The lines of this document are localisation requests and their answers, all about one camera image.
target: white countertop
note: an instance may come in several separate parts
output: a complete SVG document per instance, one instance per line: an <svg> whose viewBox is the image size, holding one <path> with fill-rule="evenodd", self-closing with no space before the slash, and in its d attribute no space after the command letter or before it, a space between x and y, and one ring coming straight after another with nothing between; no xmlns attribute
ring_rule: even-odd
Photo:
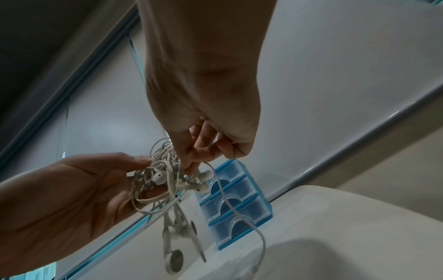
<svg viewBox="0 0 443 280"><path fill-rule="evenodd" d="M318 186L271 203L267 251L255 279L441 279L443 223L378 200ZM195 261L179 278L235 279L262 248L255 232Z"/></svg>

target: blue drawer unit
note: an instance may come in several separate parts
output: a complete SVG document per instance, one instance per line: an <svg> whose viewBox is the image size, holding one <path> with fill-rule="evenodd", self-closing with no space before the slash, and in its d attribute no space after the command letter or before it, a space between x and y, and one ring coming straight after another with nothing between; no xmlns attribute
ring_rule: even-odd
<svg viewBox="0 0 443 280"><path fill-rule="evenodd" d="M216 168L216 173L223 188L227 187L229 184L242 176L247 175L250 177L246 167L237 160L231 160L223 163ZM200 205L203 205L211 196L220 193L220 187L218 186L218 182L215 177L209 181L209 185L211 186L210 192L205 194L196 193L197 200Z"/></svg>
<svg viewBox="0 0 443 280"><path fill-rule="evenodd" d="M260 193L260 189L255 181L251 177L245 175L224 187L223 191L225 192L229 203L231 203L236 209L242 202L250 197L256 197ZM211 198L200 207L202 208L203 216L208 223L231 211L226 205L220 192L211 196Z"/></svg>
<svg viewBox="0 0 443 280"><path fill-rule="evenodd" d="M237 210L257 227L272 218L272 207L262 193L247 199L239 205ZM211 222L209 228L218 250L226 248L252 231L252 229L242 221L242 219L234 215L232 211L225 213L219 219Z"/></svg>

